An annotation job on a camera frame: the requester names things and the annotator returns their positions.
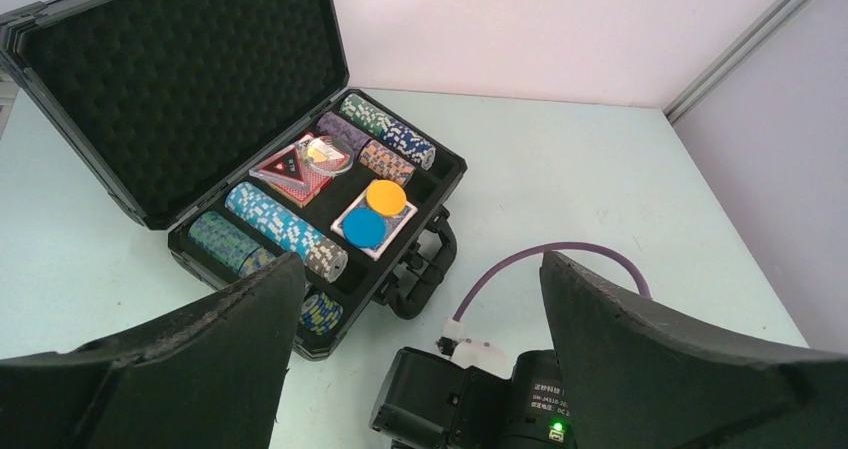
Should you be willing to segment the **blue round button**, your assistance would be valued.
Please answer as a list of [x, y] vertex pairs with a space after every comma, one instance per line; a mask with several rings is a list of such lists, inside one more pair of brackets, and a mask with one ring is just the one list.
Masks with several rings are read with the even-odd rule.
[[342, 220], [345, 239], [361, 249], [375, 249], [386, 234], [384, 218], [372, 209], [359, 207], [351, 210]]

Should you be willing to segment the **yellow round button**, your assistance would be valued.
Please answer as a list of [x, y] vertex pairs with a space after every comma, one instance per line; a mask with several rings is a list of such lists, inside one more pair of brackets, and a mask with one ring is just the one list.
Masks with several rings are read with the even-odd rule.
[[405, 190], [391, 180], [374, 180], [367, 187], [365, 201], [370, 209], [384, 217], [395, 217], [406, 208]]

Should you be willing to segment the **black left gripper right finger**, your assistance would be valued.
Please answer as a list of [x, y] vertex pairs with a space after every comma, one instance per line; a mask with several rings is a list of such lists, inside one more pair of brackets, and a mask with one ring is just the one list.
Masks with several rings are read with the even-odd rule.
[[581, 448], [843, 448], [847, 358], [733, 332], [548, 252], [541, 292]]

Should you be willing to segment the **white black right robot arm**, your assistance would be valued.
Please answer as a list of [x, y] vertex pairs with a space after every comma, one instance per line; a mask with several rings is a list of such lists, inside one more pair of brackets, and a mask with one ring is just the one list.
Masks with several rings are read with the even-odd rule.
[[500, 378], [418, 349], [399, 350], [369, 426], [395, 448], [574, 448], [556, 356], [532, 350]]

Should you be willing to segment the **blue playing card deck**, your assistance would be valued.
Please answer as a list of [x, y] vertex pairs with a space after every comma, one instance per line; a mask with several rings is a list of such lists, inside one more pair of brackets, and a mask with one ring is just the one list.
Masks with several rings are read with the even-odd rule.
[[369, 205], [366, 194], [367, 191], [363, 190], [332, 222], [330, 228], [345, 242], [378, 261], [418, 209], [406, 202], [397, 215], [382, 215]]

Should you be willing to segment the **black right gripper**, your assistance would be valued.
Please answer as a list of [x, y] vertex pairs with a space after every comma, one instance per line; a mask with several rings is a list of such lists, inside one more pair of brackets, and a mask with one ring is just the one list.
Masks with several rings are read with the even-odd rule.
[[509, 392], [507, 379], [406, 347], [390, 365], [369, 427], [403, 448], [494, 448]]

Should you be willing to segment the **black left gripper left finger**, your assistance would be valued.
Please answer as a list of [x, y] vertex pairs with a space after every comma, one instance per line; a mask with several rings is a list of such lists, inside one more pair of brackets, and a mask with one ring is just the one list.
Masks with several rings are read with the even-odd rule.
[[266, 448], [305, 296], [300, 257], [68, 353], [1, 363], [5, 448]]

